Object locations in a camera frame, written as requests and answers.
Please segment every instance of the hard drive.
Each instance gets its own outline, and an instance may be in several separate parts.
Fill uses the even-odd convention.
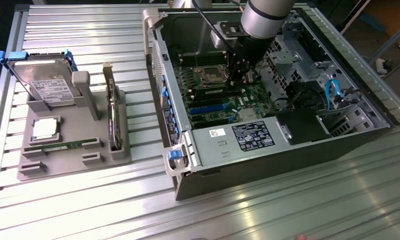
[[[50,107],[74,104],[81,95],[72,83],[77,70],[70,52],[29,54],[10,52],[5,64],[33,100],[44,100]]]

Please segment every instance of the motherboard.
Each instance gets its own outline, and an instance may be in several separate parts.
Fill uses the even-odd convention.
[[[173,70],[193,129],[260,119],[270,110],[258,77],[252,77],[248,84],[232,86],[224,64],[180,66]]]

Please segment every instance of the green circuit board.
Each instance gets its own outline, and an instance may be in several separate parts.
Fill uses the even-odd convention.
[[[224,65],[176,67],[173,70],[193,129],[260,119],[270,110],[261,81],[229,89]],[[201,112],[214,107],[220,110]]]

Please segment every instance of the metal workbench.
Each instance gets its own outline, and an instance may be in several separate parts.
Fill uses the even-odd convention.
[[[20,182],[26,92],[2,70],[0,240],[292,240],[298,234],[332,240],[400,239],[400,128],[334,161],[174,201],[142,53],[145,7],[150,5],[32,5],[14,13],[6,52],[69,48],[78,70],[92,75],[93,90],[105,88],[101,63],[113,62],[114,80],[125,91],[133,162]],[[321,16],[314,21],[326,20]],[[363,61],[344,47],[344,56]],[[372,71],[359,71],[400,121],[400,100],[373,81]]]

